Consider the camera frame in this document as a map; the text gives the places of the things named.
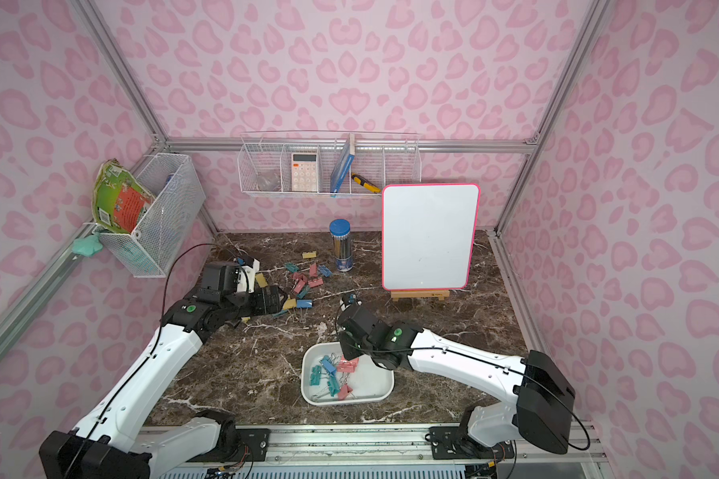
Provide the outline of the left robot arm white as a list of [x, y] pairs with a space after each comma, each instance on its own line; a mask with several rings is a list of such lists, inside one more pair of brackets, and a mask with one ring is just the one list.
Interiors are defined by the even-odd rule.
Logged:
[[67, 432], [53, 431], [39, 457], [49, 478], [158, 478], [197, 457], [246, 461], [251, 448], [229, 413], [206, 409], [185, 425], [141, 443], [152, 409], [184, 365], [224, 325], [282, 310], [287, 293], [260, 287], [257, 265], [216, 261], [174, 303], [144, 351], [112, 390]]

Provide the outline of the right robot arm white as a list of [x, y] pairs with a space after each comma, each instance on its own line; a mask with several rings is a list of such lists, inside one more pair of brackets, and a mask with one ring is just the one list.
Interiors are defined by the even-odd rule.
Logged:
[[497, 400], [476, 406], [461, 419], [459, 442], [489, 448], [522, 439], [548, 453], [573, 447], [570, 429], [576, 392], [545, 353], [525, 356], [480, 350], [408, 323], [388, 325], [360, 301], [343, 299], [336, 318], [338, 339], [348, 359], [365, 355], [378, 367], [441, 376]]

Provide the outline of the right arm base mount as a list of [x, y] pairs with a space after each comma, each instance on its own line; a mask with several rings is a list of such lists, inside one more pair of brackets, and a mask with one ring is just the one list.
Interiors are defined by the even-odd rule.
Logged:
[[491, 447], [483, 446], [470, 438], [459, 426], [433, 426], [427, 431], [425, 441], [431, 447], [435, 460], [479, 459], [501, 462], [515, 459], [511, 442], [499, 442]]

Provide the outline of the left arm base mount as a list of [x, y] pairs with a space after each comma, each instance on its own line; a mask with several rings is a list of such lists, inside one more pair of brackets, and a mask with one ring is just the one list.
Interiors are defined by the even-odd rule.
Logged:
[[264, 462], [267, 458], [271, 436], [269, 428], [235, 428], [222, 434], [219, 443], [209, 452], [195, 456], [189, 463], [224, 463], [237, 464], [247, 462]]

